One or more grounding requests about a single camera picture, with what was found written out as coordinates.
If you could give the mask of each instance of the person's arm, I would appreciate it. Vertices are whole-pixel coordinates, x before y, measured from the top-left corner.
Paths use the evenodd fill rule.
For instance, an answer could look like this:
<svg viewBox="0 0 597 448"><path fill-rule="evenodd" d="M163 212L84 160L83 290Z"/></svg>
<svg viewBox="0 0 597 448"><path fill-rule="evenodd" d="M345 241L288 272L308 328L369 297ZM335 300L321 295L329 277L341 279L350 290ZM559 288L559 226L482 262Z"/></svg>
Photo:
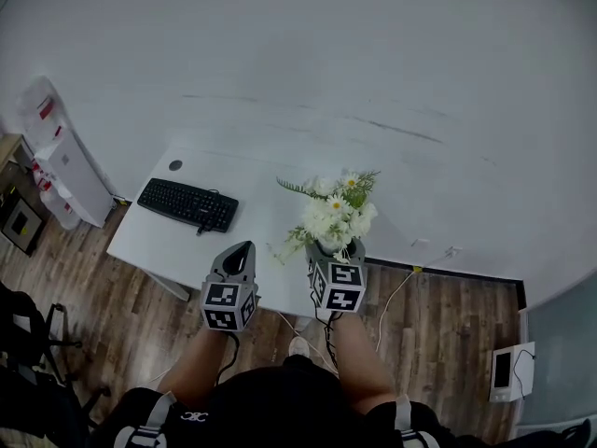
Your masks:
<svg viewBox="0 0 597 448"><path fill-rule="evenodd" d="M333 323L340 384L353 408L362 414L396 401L392 378L368 337L361 317L345 312Z"/></svg>
<svg viewBox="0 0 597 448"><path fill-rule="evenodd" d="M183 355L161 379L158 391L172 392L189 408L200 409L214 388L227 340L225 332L209 330L203 325Z"/></svg>

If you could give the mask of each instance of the white sneaker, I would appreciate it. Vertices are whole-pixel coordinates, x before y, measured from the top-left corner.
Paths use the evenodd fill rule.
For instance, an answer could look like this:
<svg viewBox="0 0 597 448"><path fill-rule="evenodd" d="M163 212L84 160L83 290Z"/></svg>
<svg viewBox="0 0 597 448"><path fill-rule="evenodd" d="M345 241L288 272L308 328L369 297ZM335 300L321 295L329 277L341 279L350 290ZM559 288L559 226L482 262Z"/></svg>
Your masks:
<svg viewBox="0 0 597 448"><path fill-rule="evenodd" d="M295 337L288 345L288 356L302 355L306 358L310 357L309 344L302 337Z"/></svg>

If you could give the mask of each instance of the baseboard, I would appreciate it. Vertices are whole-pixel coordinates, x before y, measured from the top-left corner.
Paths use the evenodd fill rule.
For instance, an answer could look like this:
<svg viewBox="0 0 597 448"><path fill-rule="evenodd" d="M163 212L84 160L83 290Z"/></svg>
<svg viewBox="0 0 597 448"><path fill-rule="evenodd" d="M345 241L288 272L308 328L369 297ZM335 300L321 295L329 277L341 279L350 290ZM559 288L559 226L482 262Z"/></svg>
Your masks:
<svg viewBox="0 0 597 448"><path fill-rule="evenodd" d="M403 264L401 262L392 262L389 260L365 258L365 262L369 264L382 265L385 267L394 267L397 269L404 269L405 271L412 271L412 264ZM520 279L503 279L500 277L491 277L489 275L481 275L477 273L459 273L456 271L448 271L446 269L433 269L426 267L423 269L424 273L433 273L436 275L447 275L450 277L462 277L464 279L483 280L486 282L499 282L502 284L514 284L516 288L516 298L519 305L519 310L526 309L526 293L524 291L524 282Z"/></svg>

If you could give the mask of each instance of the backpack strap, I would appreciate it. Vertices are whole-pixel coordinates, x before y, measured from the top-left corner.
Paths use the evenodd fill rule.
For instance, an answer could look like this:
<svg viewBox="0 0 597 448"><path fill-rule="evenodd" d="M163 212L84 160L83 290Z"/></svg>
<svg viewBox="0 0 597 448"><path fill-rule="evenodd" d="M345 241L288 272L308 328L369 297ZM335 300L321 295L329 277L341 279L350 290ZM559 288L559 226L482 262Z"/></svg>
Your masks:
<svg viewBox="0 0 597 448"><path fill-rule="evenodd" d="M151 410L147 422L138 428L124 427L114 440L114 448L127 448L134 446L150 446L166 448L166 437L161 432L170 407L176 403L172 392L160 397Z"/></svg>

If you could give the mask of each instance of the black keyboard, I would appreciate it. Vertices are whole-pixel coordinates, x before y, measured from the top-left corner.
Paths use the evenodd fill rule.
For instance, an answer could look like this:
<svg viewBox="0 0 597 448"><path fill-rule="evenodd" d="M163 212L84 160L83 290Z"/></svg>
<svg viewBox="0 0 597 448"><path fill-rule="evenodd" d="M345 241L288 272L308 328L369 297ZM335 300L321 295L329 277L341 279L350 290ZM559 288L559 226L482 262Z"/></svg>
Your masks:
<svg viewBox="0 0 597 448"><path fill-rule="evenodd" d="M171 219L198 226L201 231L226 232L239 202L217 191L152 178L137 203Z"/></svg>

